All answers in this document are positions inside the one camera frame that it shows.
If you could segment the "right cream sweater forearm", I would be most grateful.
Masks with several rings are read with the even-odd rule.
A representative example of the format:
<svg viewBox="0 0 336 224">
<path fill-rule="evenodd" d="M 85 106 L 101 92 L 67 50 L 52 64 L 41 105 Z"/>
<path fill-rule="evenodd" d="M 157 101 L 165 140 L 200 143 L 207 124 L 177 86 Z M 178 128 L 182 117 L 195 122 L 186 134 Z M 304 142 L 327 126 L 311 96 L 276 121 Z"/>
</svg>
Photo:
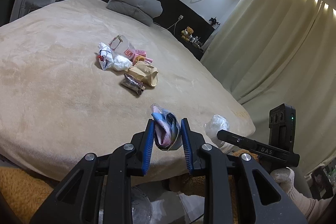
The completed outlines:
<svg viewBox="0 0 336 224">
<path fill-rule="evenodd" d="M 335 196 L 321 200 L 307 198 L 293 186 L 288 196 L 305 216 L 307 223 L 332 223 L 335 221 Z"/>
</svg>

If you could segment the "right hand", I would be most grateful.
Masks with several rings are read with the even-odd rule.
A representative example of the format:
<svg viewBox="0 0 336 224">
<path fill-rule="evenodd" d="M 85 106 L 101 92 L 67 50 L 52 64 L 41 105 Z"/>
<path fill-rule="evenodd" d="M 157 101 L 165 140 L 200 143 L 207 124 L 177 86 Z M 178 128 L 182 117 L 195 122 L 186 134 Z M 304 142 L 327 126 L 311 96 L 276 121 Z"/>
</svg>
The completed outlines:
<svg viewBox="0 0 336 224">
<path fill-rule="evenodd" d="M 289 193 L 294 187 L 294 171 L 288 167 L 273 170 L 270 176 L 282 188 L 285 193 Z"/>
</svg>

